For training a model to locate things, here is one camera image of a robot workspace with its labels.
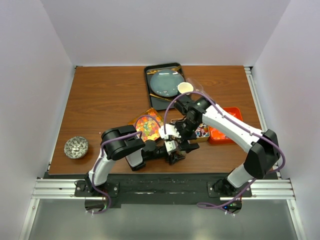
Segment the orange tray of lollipops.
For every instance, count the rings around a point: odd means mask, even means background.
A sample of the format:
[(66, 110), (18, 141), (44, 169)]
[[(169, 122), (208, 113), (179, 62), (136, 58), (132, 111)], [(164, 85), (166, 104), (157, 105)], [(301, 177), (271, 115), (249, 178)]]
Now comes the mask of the orange tray of lollipops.
[[(225, 112), (233, 116), (234, 118), (242, 121), (243, 117), (241, 114), (241, 111), (237, 107), (225, 107), (223, 108)], [(224, 145), (224, 144), (234, 144), (235, 142), (230, 137), (232, 134), (231, 130), (228, 131), (220, 131), (217, 128), (214, 128), (212, 126), (208, 126), (210, 131), (210, 137), (208, 139), (208, 142), (211, 145)]]

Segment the gold tin of gummy candies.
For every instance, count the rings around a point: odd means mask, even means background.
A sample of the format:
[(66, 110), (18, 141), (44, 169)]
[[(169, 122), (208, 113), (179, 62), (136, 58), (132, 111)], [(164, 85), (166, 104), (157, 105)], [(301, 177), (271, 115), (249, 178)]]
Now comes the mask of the gold tin of gummy candies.
[(144, 142), (147, 140), (159, 141), (159, 130), (163, 124), (164, 119), (154, 108), (148, 109), (128, 122), (128, 125), (134, 125), (138, 132), (142, 131), (141, 138)]

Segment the clear plastic scoop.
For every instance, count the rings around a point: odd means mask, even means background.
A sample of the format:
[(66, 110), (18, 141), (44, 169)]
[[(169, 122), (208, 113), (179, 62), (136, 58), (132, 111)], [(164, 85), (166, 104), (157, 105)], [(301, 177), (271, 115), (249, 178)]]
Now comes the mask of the clear plastic scoop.
[(187, 78), (186, 82), (192, 85), (194, 92), (204, 92), (204, 87), (194, 78)]

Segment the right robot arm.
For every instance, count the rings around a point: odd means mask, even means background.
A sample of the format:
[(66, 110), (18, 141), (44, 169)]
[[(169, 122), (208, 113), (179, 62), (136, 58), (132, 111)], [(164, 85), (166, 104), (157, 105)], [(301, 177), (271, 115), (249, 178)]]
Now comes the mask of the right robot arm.
[(263, 179), (281, 157), (274, 131), (247, 125), (208, 97), (192, 100), (188, 95), (180, 95), (173, 106), (184, 116), (175, 123), (182, 140), (191, 137), (200, 124), (206, 124), (225, 134), (247, 154), (240, 166), (213, 184), (215, 192), (235, 196), (249, 180)]

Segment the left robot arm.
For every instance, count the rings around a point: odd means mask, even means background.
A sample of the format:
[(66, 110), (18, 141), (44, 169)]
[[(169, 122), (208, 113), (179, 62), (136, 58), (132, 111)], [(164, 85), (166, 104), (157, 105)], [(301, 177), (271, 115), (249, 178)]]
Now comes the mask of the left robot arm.
[(163, 145), (154, 140), (143, 141), (142, 132), (134, 125), (125, 125), (105, 131), (100, 144), (99, 156), (92, 169), (85, 176), (86, 191), (92, 196), (104, 195), (104, 184), (115, 162), (125, 158), (132, 171), (145, 167), (147, 161), (164, 158), (169, 164), (183, 160), (185, 154), (178, 149), (174, 138), (181, 136), (172, 124), (159, 128)]

